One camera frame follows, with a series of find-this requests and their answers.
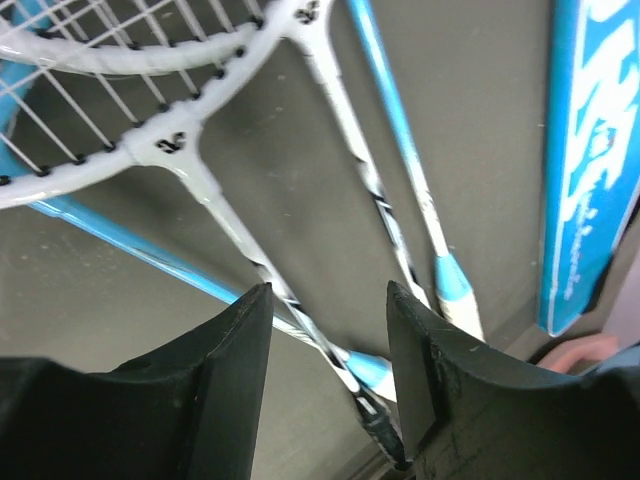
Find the black grip badminton racket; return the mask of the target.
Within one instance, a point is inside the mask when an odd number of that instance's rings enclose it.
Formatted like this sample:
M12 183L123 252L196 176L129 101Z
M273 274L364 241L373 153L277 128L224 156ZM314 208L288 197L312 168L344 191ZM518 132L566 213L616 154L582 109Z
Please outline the black grip badminton racket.
M104 139L99 152L69 154L65 163L44 167L33 160L20 175L1 178L1 205L14 208L69 194L111 178L131 167L152 166L174 173L192 197L221 226L240 253L274 289L302 332L312 340L349 390L362 427L397 467L408 461L401 437L377 391L365 384L349 366L345 354L331 343L282 278L222 194L202 161L198 141L206 121L224 107L258 72L282 40L296 43L307 57L312 73L342 115L348 98L328 38L328 1L272 1L265 6L248 2L250 18L234 25L219 2L213 10L222 24L219 33L197 31L189 41L172 43L160 36L152 46L133 48L124 41L124 24L108 17L104 31L80 41L66 37L64 28L75 23L81 10L70 1L3 2L12 17L1 21L1 57L26 67L16 79L1 84L12 100L9 116L26 109L24 87L38 79L54 82L58 73L150 78L211 65L215 71L202 86L191 86L187 99L163 103L146 120L135 121L118 140Z

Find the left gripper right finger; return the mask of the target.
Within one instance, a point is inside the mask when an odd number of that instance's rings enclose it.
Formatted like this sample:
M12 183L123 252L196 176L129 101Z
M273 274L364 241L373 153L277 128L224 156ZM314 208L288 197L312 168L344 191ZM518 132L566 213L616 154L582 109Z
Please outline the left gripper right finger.
M514 358L390 282L386 319L401 432L415 479L635 479L639 349L580 374Z

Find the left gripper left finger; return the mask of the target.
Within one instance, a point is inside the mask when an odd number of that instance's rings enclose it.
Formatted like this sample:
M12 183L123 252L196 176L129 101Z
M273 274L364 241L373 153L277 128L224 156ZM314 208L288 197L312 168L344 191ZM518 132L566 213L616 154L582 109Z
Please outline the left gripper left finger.
M260 283L221 313L108 372L1 360L5 479L247 479L271 345Z

